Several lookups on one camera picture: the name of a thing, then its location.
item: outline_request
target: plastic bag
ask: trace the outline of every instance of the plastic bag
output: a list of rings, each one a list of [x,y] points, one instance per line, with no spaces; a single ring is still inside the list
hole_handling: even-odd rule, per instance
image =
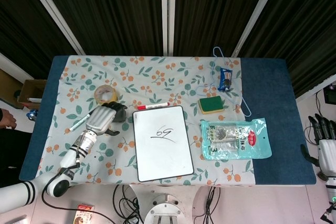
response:
[[[221,79],[219,81],[219,91],[228,91],[231,87],[232,70],[220,68]]]
[[[265,118],[251,122],[202,121],[205,159],[267,158],[272,155]]]

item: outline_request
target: person's hand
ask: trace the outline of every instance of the person's hand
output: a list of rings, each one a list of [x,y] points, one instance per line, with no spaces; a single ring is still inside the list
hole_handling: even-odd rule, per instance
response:
[[[0,121],[0,129],[6,128],[6,127],[12,127],[12,129],[16,128],[16,120],[13,117],[12,114],[9,113],[8,110],[2,110],[2,119]]]

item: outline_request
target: black curtain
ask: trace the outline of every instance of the black curtain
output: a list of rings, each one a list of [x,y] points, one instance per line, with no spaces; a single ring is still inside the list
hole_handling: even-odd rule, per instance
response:
[[[0,52],[36,79],[55,55],[75,54],[40,0],[0,0]]]
[[[174,55],[230,57],[258,1],[176,0]]]
[[[302,95],[336,73],[336,0],[269,0],[239,56],[286,59]]]
[[[161,0],[53,0],[88,55],[163,55]]]

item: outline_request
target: green sponge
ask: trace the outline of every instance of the green sponge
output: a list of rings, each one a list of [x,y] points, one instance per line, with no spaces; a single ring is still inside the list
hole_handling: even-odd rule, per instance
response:
[[[222,99],[220,96],[201,98],[198,101],[202,114],[211,114],[223,111]]]

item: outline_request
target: white robotic arm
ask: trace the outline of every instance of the white robotic arm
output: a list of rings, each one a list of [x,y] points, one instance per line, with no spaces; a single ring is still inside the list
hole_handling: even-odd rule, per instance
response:
[[[80,163],[95,144],[96,136],[104,133],[119,134],[109,130],[109,126],[115,115],[126,108],[115,102],[97,107],[86,122],[86,130],[77,138],[60,162],[58,174],[47,172],[31,181],[0,188],[0,214],[31,204],[46,186],[49,195],[62,196],[69,188],[70,181],[73,180],[74,170],[79,168]]]
[[[315,114],[315,120],[308,119],[314,129],[315,141],[318,148],[319,159],[311,157],[304,145],[301,151],[306,160],[320,167],[322,177],[325,178],[330,207],[321,216],[321,219],[336,224],[336,123]],[[331,214],[333,222],[328,219]]]

